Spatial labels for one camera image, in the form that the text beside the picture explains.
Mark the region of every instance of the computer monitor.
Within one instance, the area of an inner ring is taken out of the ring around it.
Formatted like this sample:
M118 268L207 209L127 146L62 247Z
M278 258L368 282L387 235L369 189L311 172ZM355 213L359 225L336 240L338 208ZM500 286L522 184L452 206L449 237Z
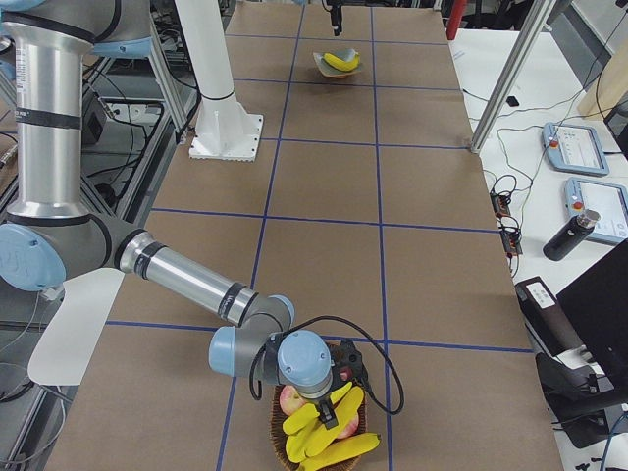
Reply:
M628 402L628 240L561 291L556 299L577 336L602 367L577 370L540 353L546 400L571 442L585 447L608 436ZM623 426L619 432L628 429Z
M628 239L556 298L612 384L628 387Z

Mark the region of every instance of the yellow banana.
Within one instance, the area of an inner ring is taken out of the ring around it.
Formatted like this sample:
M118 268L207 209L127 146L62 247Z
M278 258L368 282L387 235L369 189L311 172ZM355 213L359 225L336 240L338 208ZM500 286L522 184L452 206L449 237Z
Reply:
M294 435L303 427L305 427L310 420L316 419L320 415L320 412L316 410L316 406L312 403L303 405L300 409L289 416L288 419L282 424L284 433L286 435Z
M337 69L341 72L351 72L357 69L357 66L360 65L360 53L355 51L353 52L353 57L349 58L348 61L345 61L344 59L335 56L331 52L326 52L325 54L323 54L323 60L334 69Z
M344 384L342 388L338 388L337 390L332 392L330 394L330 400L332 401L332 404L333 405L338 404L340 400L346 396L346 394L349 392L352 386L353 386L353 383L351 381L348 381Z
M330 394L330 400L332 404L337 404L345 394L351 389L352 383L346 383L342 388L338 388L334 392ZM320 415L319 411L316 410L316 406L314 404L305 404L292 415L289 416L288 419L284 421L282 428L284 429L284 433L286 435L294 435L303 427L305 427L310 420L317 418Z
M318 424L316 430L307 439L305 445L306 456L316 456L327 448L351 421L363 400L364 391L362 388L351 388L340 401L338 407L336 407L338 424L329 430L325 427L325 424Z
M318 471L341 461L364 454L377 448L381 438L377 434L360 434L339 440L329 445L322 453L311 458L304 459L297 471Z
M296 435L289 435L286 441L286 456L293 463L300 463L305 456L305 443L307 438L316 429L318 420L310 421L305 427L298 431Z

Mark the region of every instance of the apple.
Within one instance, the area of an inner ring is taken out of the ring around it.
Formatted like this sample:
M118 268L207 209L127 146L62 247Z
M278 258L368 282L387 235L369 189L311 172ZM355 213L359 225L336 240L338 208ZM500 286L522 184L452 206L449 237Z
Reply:
M344 430L342 430L342 432L339 433L339 435L337 436L337 439L342 440L342 439L346 439L347 437L352 436L357 430L357 426L359 424L360 424L360 417L357 415L357 412L356 412L353 418L349 421L349 423L346 424L346 427L344 427Z
M292 415L305 405L306 402L303 397L298 395L296 388L290 385L284 386L279 396L279 406L287 416Z

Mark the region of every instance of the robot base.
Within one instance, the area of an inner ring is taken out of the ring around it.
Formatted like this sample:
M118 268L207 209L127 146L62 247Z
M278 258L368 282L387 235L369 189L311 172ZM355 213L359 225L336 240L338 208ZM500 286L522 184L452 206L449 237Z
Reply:
M264 117L246 113L234 95L221 101L204 98L189 156L252 162L263 124Z

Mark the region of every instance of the black bottle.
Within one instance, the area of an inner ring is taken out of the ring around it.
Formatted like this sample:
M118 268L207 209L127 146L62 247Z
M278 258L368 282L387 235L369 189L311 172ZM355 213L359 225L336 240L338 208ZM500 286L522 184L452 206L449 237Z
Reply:
M565 258L576 245L594 231L600 214L591 209L571 218L558 233L543 247L543 253L549 260L557 262Z

